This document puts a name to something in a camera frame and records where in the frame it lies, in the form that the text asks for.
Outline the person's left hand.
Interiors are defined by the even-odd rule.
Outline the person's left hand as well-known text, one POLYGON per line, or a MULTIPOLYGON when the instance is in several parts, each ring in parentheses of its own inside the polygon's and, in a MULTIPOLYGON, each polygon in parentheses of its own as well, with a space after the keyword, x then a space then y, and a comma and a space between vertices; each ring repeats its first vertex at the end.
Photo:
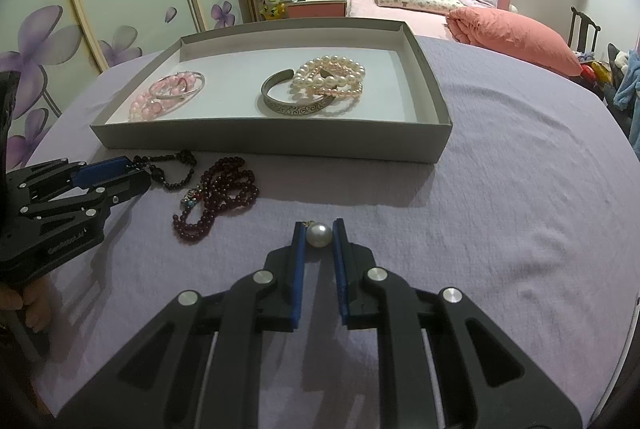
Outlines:
POLYGON ((25 324, 35 333, 43 331, 51 322, 49 281, 45 277, 35 279, 19 293, 9 287, 0 288, 2 311, 25 311, 25 324))

